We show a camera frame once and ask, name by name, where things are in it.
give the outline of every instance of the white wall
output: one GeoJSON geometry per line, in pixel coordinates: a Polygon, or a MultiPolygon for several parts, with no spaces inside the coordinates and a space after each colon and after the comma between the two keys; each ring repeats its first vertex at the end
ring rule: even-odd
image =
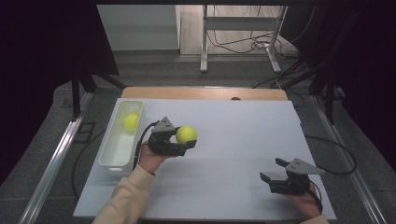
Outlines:
{"type": "Polygon", "coordinates": [[[179,49],[179,6],[97,6],[113,50],[179,49]]]}

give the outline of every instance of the metal frame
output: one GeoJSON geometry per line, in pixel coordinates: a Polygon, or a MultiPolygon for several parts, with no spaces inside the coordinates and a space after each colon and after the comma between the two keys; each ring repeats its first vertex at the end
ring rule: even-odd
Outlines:
{"type": "Polygon", "coordinates": [[[207,5],[204,5],[204,27],[201,50],[201,72],[207,72],[207,31],[208,30],[228,30],[228,31],[273,31],[269,45],[266,45],[266,52],[275,73],[280,73],[280,66],[276,60],[275,43],[285,16],[286,6],[280,7],[280,12],[276,18],[271,17],[208,17],[207,5]]]}
{"type": "MultiPolygon", "coordinates": [[[[322,102],[320,101],[320,96],[311,95],[311,100],[315,105],[315,108],[320,116],[322,123],[324,124],[327,133],[329,134],[330,138],[339,144],[344,145],[344,142],[335,128],[334,125],[330,123],[327,119],[325,108],[322,102]]],[[[341,162],[345,165],[345,167],[350,170],[353,167],[353,160],[350,156],[340,147],[337,147],[338,155],[340,156],[341,162]]],[[[355,186],[356,191],[358,192],[359,196],[361,197],[361,201],[364,204],[364,207],[367,210],[371,220],[373,223],[388,223],[385,220],[384,215],[381,212],[381,209],[378,205],[378,202],[375,199],[374,194],[371,192],[370,188],[368,187],[367,183],[363,179],[361,172],[359,169],[356,169],[355,172],[349,175],[353,185],[355,186]]]]}
{"type": "Polygon", "coordinates": [[[64,136],[62,137],[59,145],[57,146],[49,165],[47,166],[46,171],[42,175],[40,182],[35,188],[35,192],[33,193],[32,198],[27,204],[21,219],[18,223],[35,223],[35,220],[40,213],[40,210],[47,199],[47,195],[50,192],[52,184],[59,173],[59,170],[64,162],[64,158],[67,154],[68,149],[70,148],[72,141],[77,133],[78,127],[81,124],[82,119],[84,118],[85,112],[88,108],[88,104],[92,98],[92,93],[85,93],[81,100],[81,112],[78,114],[78,117],[75,121],[70,121],[67,126],[66,131],[64,132],[64,136]]]}

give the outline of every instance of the plastic tray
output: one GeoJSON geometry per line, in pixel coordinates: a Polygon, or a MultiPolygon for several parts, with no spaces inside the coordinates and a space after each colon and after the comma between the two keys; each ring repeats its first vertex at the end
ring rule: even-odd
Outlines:
{"type": "Polygon", "coordinates": [[[105,136],[99,148],[99,164],[112,175],[129,175],[133,170],[134,152],[140,136],[146,128],[143,102],[119,98],[111,114],[105,136]],[[137,114],[139,120],[134,132],[124,127],[124,119],[137,114]]]}

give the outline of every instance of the black curtain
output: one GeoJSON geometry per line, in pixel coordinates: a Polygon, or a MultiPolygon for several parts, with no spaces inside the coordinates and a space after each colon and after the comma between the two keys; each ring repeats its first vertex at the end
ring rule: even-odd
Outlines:
{"type": "Polygon", "coordinates": [[[396,170],[396,6],[370,1],[340,50],[343,105],[396,170]]]}
{"type": "Polygon", "coordinates": [[[72,72],[84,78],[118,70],[95,4],[3,1],[0,22],[2,183],[72,72]]]}

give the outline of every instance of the beige sleeve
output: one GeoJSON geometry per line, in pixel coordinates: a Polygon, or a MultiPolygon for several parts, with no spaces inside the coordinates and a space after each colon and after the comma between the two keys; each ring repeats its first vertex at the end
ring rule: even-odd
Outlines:
{"type": "Polygon", "coordinates": [[[128,177],[123,177],[114,188],[113,195],[93,221],[98,223],[136,223],[149,201],[149,187],[154,176],[141,166],[128,177]]]}
{"type": "Polygon", "coordinates": [[[329,222],[324,215],[321,215],[302,222],[301,224],[329,224],[329,222]]]}

